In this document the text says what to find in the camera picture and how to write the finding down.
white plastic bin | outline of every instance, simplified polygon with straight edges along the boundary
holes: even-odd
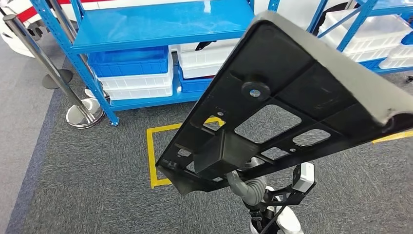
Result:
[[[213,65],[200,65],[186,68],[182,67],[182,74],[184,79],[214,76],[218,73],[221,66],[222,63]]]
[[[172,96],[172,84],[165,87],[106,90],[111,100],[158,98]]]
[[[413,45],[400,44],[390,52],[389,56],[393,58],[413,57]]]
[[[413,67],[413,57],[409,58],[393,58],[387,57],[379,65],[381,69],[398,68],[398,67]]]
[[[153,88],[164,87],[172,84],[173,60],[172,55],[168,55],[168,72],[162,74],[148,74],[122,77],[96,77],[101,83],[103,90],[131,89],[131,88]]]
[[[322,25],[324,31],[349,15],[354,9],[328,12]],[[346,35],[358,14],[328,33],[336,47]],[[397,46],[412,31],[411,27],[397,15],[368,17],[346,46],[346,52],[380,49]]]
[[[337,46],[335,45],[333,39],[330,37],[330,35],[325,35],[324,37],[320,38],[322,41],[326,42],[329,46],[336,48]],[[379,49],[373,49],[373,50],[365,50],[361,52],[348,52],[348,51],[343,51],[342,53],[349,57],[351,60],[355,62],[363,62],[363,61],[369,61],[369,60],[374,60],[378,58],[385,58],[389,55],[389,53],[395,48],[396,46],[390,46],[390,47],[384,47],[384,48],[379,48]]]
[[[202,50],[209,50],[212,48],[219,48],[219,47],[228,47],[228,46],[235,46],[240,39],[227,39],[227,40],[218,40],[216,42],[212,42],[208,46],[206,46]],[[196,47],[198,46],[199,42],[195,43],[186,43],[180,44],[177,46],[179,52],[187,52],[187,51],[195,51]]]
[[[200,51],[178,52],[184,79],[214,76],[225,62],[234,46]]]

chrome base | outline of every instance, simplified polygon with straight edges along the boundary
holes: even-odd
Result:
[[[66,113],[66,121],[71,126],[78,129],[85,129],[94,126],[100,120],[102,120],[103,116],[105,115],[96,99],[86,98],[82,100],[82,103],[94,116],[94,120],[91,122],[88,121],[88,119],[82,114],[82,112],[78,109],[77,106],[71,106]]]
[[[59,69],[59,74],[60,76],[67,82],[69,83],[72,78],[73,78],[73,73],[69,70],[66,69]],[[56,84],[56,82],[52,79],[52,77],[47,74],[43,77],[43,80],[41,81],[41,84],[43,87],[46,89],[57,89],[59,86]]]

blue plastic crate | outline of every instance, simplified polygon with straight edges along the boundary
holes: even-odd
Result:
[[[88,64],[98,77],[168,72],[168,46],[90,53]]]
[[[373,70],[373,69],[378,68],[378,65],[385,59],[386,58],[363,61],[363,62],[360,62],[360,64],[365,66],[366,68],[368,68],[370,70]]]
[[[412,23],[409,23],[409,21],[410,21],[409,19],[410,19],[411,16],[412,16],[412,13],[411,13],[411,12],[401,14],[401,17],[407,22],[407,24],[410,25],[410,27],[413,28]],[[413,32],[407,34],[407,35],[403,38],[403,40],[401,40],[401,43],[402,43],[403,45],[412,45],[412,44],[413,44]]]
[[[403,40],[401,40],[401,43],[403,45],[412,45],[413,44],[413,32],[411,32],[410,34],[407,34]]]
[[[184,93],[205,91],[214,79],[214,76],[184,79],[181,66],[178,69],[178,76]]]

red stripe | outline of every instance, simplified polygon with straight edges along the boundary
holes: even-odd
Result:
[[[109,0],[81,0],[81,2],[94,2],[94,1],[109,1]],[[70,0],[57,0],[60,4],[70,4]],[[31,17],[37,14],[36,9],[31,6],[29,9],[21,12],[17,15],[20,21],[25,22],[26,20],[30,19]]]
[[[20,21],[25,22],[26,20],[30,19],[36,14],[37,14],[36,9],[34,7],[30,7],[29,9],[18,14],[17,17],[19,18]]]

yellow floor tape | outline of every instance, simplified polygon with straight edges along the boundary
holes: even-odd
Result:
[[[383,138],[372,141],[372,143],[376,144],[376,143],[383,142],[383,141],[397,140],[397,139],[402,139],[405,137],[413,137],[413,131],[407,131],[407,132],[402,132],[402,133],[396,133],[390,136],[385,136]]]
[[[205,121],[205,123],[212,123],[212,122],[218,122],[220,126],[224,125],[224,122],[218,118],[218,117],[212,117],[209,118]],[[166,126],[160,126],[160,127],[154,127],[154,128],[148,128],[146,130],[146,137],[147,137],[147,143],[148,143],[148,162],[149,162],[149,175],[150,175],[150,187],[154,188],[155,186],[162,186],[162,185],[169,185],[171,184],[171,181],[169,179],[158,179],[158,176],[156,175],[156,167],[155,167],[155,153],[153,149],[153,133],[157,132],[163,132],[163,131],[168,131],[168,130],[173,130],[173,129],[178,129],[181,127],[181,123],[176,123],[176,124],[170,124]],[[372,141],[373,144],[383,142],[383,141],[388,141],[388,140],[396,140],[396,139],[401,139],[405,137],[413,137],[413,131],[408,131],[408,132],[402,132],[402,133],[396,133],[390,136],[386,136],[377,140]]]
[[[212,123],[212,122],[218,122],[220,126],[224,125],[224,122],[218,117],[212,117],[205,121],[205,123]],[[181,123],[176,123],[176,124],[170,124],[166,126],[148,128],[146,130],[146,140],[148,143],[148,163],[149,163],[150,187],[151,188],[154,188],[155,186],[171,184],[171,181],[169,179],[158,179],[158,176],[156,175],[155,150],[153,149],[152,134],[157,133],[157,132],[178,129],[181,127],[181,125],[182,125]]]

